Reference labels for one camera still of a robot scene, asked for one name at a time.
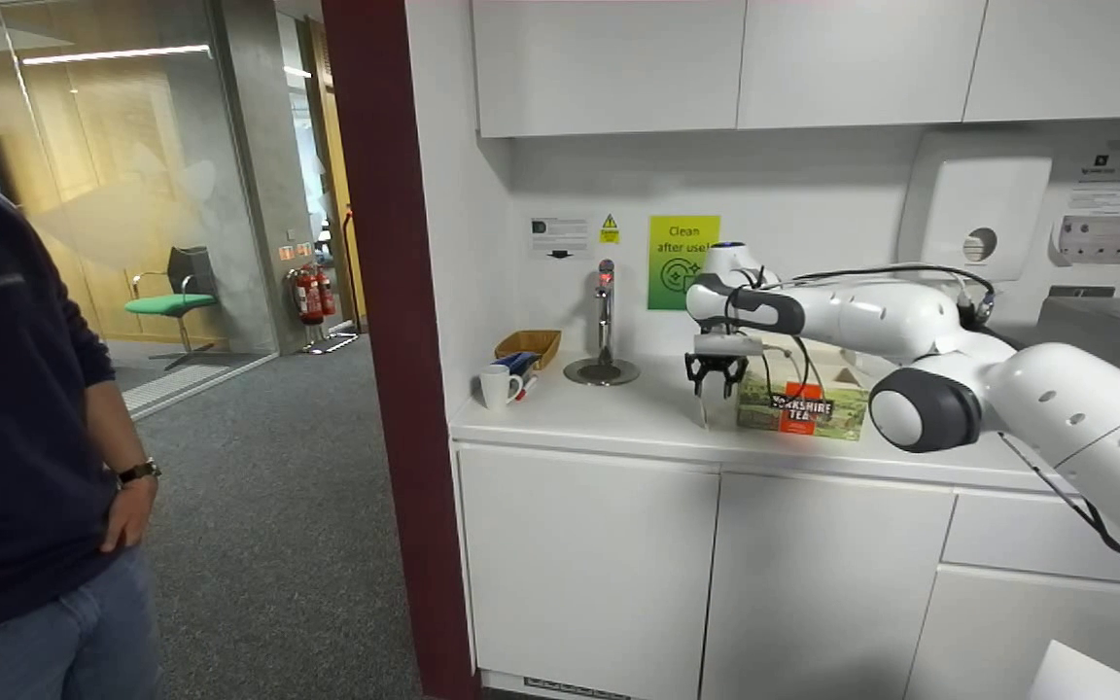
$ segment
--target glass wall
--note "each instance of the glass wall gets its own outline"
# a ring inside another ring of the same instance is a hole
[[[174,320],[129,301],[174,293],[169,248],[196,248],[220,305],[187,317],[194,342],[263,352],[212,25],[206,0],[0,4],[0,182],[104,340],[174,342]]]

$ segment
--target mug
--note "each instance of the mug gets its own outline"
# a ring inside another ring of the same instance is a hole
[[[476,375],[476,394],[486,410],[504,410],[522,398],[526,380],[510,375],[504,365],[486,365]]]

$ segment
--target white countertop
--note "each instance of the white countertop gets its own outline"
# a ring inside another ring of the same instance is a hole
[[[911,455],[881,445],[871,419],[858,441],[702,429],[681,358],[632,358],[642,376],[623,390],[575,385],[561,375],[567,362],[571,358],[557,358],[552,370],[531,380],[527,398],[510,410],[471,402],[465,429],[456,429],[451,441],[749,476],[807,472],[970,489],[1044,489],[999,435],[956,451]]]

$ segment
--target white robotic arm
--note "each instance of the white robotic arm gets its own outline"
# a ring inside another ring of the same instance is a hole
[[[1030,447],[1082,499],[1082,516],[1120,530],[1120,370],[1077,346],[1013,352],[961,324],[961,305],[924,284],[782,284],[742,247],[706,253],[686,287],[699,324],[686,376],[742,376],[746,327],[877,353],[896,370],[871,390],[873,433],[902,451],[943,451],[987,433]]]

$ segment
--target carpet floor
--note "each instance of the carpet floor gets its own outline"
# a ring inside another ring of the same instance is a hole
[[[138,419],[174,700],[421,696],[370,346],[279,358]]]

